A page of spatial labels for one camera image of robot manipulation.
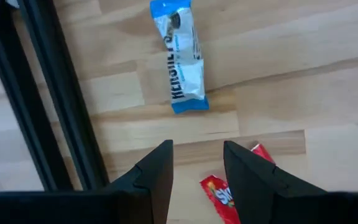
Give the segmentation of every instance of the white candy wrapper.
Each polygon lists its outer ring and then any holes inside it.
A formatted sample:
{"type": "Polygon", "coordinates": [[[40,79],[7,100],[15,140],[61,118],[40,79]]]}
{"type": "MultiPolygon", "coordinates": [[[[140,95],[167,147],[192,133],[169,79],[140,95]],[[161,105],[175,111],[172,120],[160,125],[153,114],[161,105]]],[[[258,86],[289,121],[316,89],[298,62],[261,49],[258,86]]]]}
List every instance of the white candy wrapper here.
{"type": "Polygon", "coordinates": [[[208,110],[204,59],[190,9],[191,0],[155,0],[150,11],[168,49],[173,111],[208,110]]]}

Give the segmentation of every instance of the black metal frame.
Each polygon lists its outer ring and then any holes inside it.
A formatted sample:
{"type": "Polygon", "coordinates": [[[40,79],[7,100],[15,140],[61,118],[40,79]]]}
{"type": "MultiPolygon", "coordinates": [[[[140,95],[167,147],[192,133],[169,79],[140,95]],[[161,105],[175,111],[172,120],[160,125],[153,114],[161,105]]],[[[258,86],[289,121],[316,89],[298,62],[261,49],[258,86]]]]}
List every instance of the black metal frame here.
{"type": "Polygon", "coordinates": [[[326,192],[232,141],[223,151],[241,223],[358,223],[358,193],[326,192]]]}
{"type": "Polygon", "coordinates": [[[73,186],[53,135],[9,7],[0,0],[0,78],[45,190],[73,186]]]}
{"type": "Polygon", "coordinates": [[[164,224],[173,183],[173,143],[164,141],[99,190],[0,192],[0,223],[164,224]]]}
{"type": "Polygon", "coordinates": [[[83,190],[109,183],[62,27],[51,0],[18,0],[83,190]]]}

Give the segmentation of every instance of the black bar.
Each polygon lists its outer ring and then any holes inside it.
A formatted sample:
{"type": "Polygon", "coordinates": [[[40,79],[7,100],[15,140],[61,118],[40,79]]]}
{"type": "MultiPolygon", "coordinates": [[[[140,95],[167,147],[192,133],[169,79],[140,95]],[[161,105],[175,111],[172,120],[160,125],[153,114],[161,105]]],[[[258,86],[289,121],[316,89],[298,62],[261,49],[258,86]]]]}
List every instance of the black bar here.
{"type": "Polygon", "coordinates": [[[11,12],[0,0],[0,78],[44,189],[73,186],[25,57],[11,12]]]}
{"type": "Polygon", "coordinates": [[[165,224],[173,183],[173,142],[164,141],[102,190],[0,192],[0,224],[165,224]]]}
{"type": "Polygon", "coordinates": [[[104,187],[108,175],[53,1],[18,2],[83,190],[104,187]]]}

